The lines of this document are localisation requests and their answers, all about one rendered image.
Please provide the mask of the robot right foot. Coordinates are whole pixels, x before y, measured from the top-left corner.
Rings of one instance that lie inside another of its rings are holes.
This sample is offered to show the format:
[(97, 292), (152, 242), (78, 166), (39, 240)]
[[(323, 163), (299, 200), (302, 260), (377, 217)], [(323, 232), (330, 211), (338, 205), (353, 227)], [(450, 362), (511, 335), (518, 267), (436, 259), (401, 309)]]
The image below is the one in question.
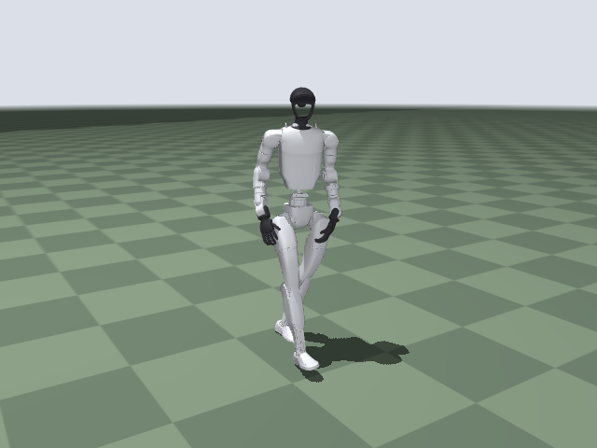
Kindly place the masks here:
[(299, 365), (300, 368), (305, 371), (312, 371), (312, 370), (317, 369), (320, 366), (318, 361), (313, 359), (308, 353), (306, 353), (306, 352), (302, 353), (301, 350), (300, 350), (300, 356), (297, 356), (297, 353), (295, 352), (293, 355), (293, 359), (294, 359), (294, 364)]

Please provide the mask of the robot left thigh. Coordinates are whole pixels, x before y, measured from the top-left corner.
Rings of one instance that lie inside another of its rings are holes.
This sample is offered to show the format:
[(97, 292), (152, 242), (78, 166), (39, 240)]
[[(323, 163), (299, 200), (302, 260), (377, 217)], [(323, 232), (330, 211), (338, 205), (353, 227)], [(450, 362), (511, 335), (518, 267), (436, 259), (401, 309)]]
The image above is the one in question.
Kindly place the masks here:
[(328, 223), (329, 219), (325, 214), (314, 211), (313, 223), (311, 226), (308, 226), (311, 229), (311, 233), (306, 238), (302, 263), (301, 266), (298, 266), (299, 282), (301, 285), (305, 279), (312, 278), (325, 254), (328, 239), (323, 243), (316, 243), (314, 239), (323, 237), (325, 233), (320, 234), (320, 231), (323, 231)]

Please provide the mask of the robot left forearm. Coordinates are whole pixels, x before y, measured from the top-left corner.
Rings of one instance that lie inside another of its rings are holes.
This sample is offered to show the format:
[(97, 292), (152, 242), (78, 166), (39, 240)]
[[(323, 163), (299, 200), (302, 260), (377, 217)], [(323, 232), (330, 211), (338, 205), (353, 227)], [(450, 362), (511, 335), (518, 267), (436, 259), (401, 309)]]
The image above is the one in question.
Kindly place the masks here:
[(326, 188), (328, 206), (330, 207), (329, 213), (331, 214), (331, 211), (333, 208), (338, 208), (339, 209), (338, 218), (340, 218), (342, 215), (342, 212), (340, 210), (338, 174), (337, 174), (337, 181), (333, 182), (332, 184), (327, 185), (325, 188)]

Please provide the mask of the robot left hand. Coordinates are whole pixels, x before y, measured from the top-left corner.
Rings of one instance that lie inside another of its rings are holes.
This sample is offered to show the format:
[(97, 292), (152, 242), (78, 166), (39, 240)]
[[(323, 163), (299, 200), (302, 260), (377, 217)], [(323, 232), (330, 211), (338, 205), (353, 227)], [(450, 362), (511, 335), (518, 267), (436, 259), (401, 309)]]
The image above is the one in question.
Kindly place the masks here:
[(328, 217), (330, 219), (330, 221), (329, 221), (327, 227), (323, 231), (320, 231), (320, 234), (323, 234), (323, 233), (325, 233), (325, 234), (320, 239), (314, 239), (316, 243), (323, 243), (328, 239), (329, 235), (334, 231), (336, 223), (340, 221), (338, 219), (338, 214), (339, 214), (339, 209), (333, 208), (330, 216)]

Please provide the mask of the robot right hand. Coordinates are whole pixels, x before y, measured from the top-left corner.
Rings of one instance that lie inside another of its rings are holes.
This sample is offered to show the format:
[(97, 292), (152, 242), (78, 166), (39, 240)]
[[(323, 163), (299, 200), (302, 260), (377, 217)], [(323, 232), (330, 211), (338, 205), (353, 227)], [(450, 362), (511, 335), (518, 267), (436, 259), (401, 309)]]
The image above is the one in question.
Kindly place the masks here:
[(276, 241), (274, 240), (273, 236), (275, 237), (276, 240), (278, 240), (278, 237), (274, 231), (274, 228), (276, 228), (278, 231), (280, 230), (280, 228), (277, 225), (275, 225), (272, 222), (272, 220), (269, 218), (271, 215), (270, 215), (268, 206), (264, 205), (263, 208), (264, 208), (265, 214), (261, 215), (261, 216), (257, 216), (258, 220), (261, 220), (260, 231), (262, 233), (262, 238), (266, 245), (274, 245), (274, 244), (276, 244)]

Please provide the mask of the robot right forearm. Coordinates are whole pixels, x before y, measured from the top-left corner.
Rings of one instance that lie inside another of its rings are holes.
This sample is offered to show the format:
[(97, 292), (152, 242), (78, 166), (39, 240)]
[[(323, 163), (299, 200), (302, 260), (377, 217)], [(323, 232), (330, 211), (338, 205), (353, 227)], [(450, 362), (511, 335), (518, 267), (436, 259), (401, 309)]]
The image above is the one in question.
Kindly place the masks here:
[(258, 216), (264, 215), (264, 205), (268, 206), (266, 188), (267, 184), (264, 181), (258, 181), (259, 170), (255, 168), (253, 173), (253, 190), (254, 190), (254, 205)]

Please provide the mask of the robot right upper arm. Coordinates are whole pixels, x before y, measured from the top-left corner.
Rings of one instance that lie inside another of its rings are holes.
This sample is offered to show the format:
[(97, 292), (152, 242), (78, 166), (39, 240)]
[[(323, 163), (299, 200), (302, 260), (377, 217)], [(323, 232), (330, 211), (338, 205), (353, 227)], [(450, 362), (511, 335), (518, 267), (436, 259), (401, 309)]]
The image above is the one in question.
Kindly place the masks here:
[(268, 130), (264, 133), (262, 143), (257, 155), (257, 166), (259, 170), (258, 181), (268, 181), (270, 171), (267, 166), (271, 160), (274, 148), (281, 142), (282, 130)]

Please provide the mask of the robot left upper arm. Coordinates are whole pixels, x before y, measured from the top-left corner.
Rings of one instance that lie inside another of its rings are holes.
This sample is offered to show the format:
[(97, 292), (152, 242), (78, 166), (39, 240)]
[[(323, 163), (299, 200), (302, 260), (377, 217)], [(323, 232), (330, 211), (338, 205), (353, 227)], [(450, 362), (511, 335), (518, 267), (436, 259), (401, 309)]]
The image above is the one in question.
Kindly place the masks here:
[(339, 145), (338, 137), (331, 131), (322, 130), (324, 135), (324, 171), (321, 172), (321, 179), (324, 183), (337, 181), (337, 173), (334, 169), (337, 160), (337, 147)]

